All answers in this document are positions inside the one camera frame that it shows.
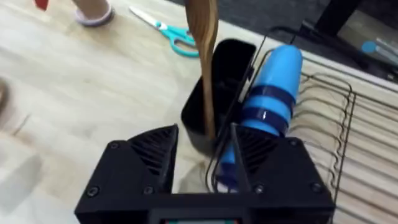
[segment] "wire dish rack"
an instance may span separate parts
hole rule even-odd
[[[334,196],[333,223],[398,223],[398,107],[351,84],[302,73],[288,136],[304,141]]]

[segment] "scissors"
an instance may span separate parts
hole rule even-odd
[[[191,47],[196,47],[195,41],[192,37],[188,35],[189,29],[187,28],[177,28],[177,27],[172,27],[168,26],[167,24],[160,22],[150,15],[142,12],[141,10],[130,6],[129,7],[130,11],[134,13],[136,16],[138,16],[140,19],[143,21],[146,21],[148,24],[154,26],[157,30],[159,30],[163,35],[165,35],[167,38],[170,39],[170,45],[172,46],[172,49],[183,56],[186,57],[199,57],[199,52],[195,51],[186,51],[182,49],[181,47],[176,45],[176,42],[181,42],[183,44],[186,44]]]

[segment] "wooden spatula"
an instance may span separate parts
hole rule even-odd
[[[211,89],[211,60],[218,31],[217,2],[216,0],[185,0],[185,10],[190,33],[195,39],[199,51],[206,132],[213,139],[216,136],[216,131]]]

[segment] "wooden countertop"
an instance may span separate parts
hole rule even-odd
[[[200,76],[199,60],[175,54],[169,41],[132,15],[128,6],[182,27],[187,26],[185,10],[161,0],[111,3],[114,21],[86,29],[73,20],[75,7],[69,0],[50,1],[47,12],[36,9],[30,0],[0,2],[0,77],[10,90],[0,115],[0,223],[77,223],[73,209],[105,145],[174,123],[180,136],[173,191],[204,191],[202,170],[207,158],[192,148],[180,120],[183,104]],[[223,21],[218,33],[217,42],[236,38],[259,46],[262,40]],[[278,45],[268,39],[261,54]],[[397,223],[398,114],[394,106],[398,106],[398,87],[303,54],[304,73],[343,79],[354,92],[343,91],[348,96],[342,97],[324,88],[307,91],[304,88],[312,82],[324,85],[310,80],[302,84],[300,99],[316,96],[340,106],[348,99],[348,112],[356,102],[362,103],[351,119],[354,131],[347,141],[336,223]],[[334,78],[317,77],[348,88]],[[302,103],[295,114],[308,110],[349,121],[319,101]],[[315,125],[340,133],[333,122],[317,119],[297,117],[292,127]],[[333,146],[324,153],[308,145],[320,173],[330,181],[326,170],[333,163],[336,141],[299,128],[290,135]]]

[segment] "blue bottle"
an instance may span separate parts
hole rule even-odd
[[[243,126],[284,136],[292,119],[302,62],[300,50],[293,45],[283,45],[272,51],[244,102]],[[229,146],[221,158],[217,177],[232,189],[237,186],[234,164],[233,148]]]

